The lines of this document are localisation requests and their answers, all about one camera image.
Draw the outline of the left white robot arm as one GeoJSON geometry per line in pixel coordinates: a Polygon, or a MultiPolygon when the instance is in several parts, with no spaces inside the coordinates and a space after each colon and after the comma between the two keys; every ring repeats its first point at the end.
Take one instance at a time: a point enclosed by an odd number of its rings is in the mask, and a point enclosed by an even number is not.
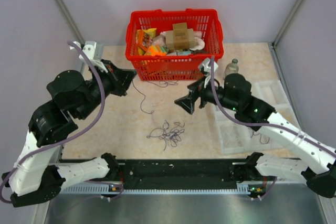
{"type": "Polygon", "coordinates": [[[94,110],[99,120],[106,98],[125,96],[137,75],[135,70],[120,69],[109,60],[98,59],[95,42],[71,41],[68,45],[89,67],[92,77],[85,80],[79,71],[66,70],[47,84],[51,99],[32,114],[24,148],[13,169],[2,175],[1,187],[11,189],[7,202],[15,208],[48,202],[83,182],[116,180],[117,187],[122,184],[118,161],[110,153],[69,166],[50,163],[60,146],[85,134],[75,120],[86,119],[94,110]]]}

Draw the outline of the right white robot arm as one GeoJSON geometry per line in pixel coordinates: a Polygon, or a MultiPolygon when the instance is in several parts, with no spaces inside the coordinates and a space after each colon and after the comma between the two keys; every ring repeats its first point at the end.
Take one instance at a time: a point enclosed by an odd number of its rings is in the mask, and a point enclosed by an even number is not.
{"type": "Polygon", "coordinates": [[[251,83],[239,73],[231,73],[221,86],[215,79],[218,65],[206,58],[199,69],[204,75],[190,84],[188,94],[174,103],[189,114],[208,103],[216,105],[232,122],[274,140],[296,154],[297,159],[252,153],[245,163],[245,174],[252,180],[260,176],[283,178],[305,184],[325,198],[335,197],[335,148],[321,143],[291,124],[272,105],[251,94],[251,83]]]}

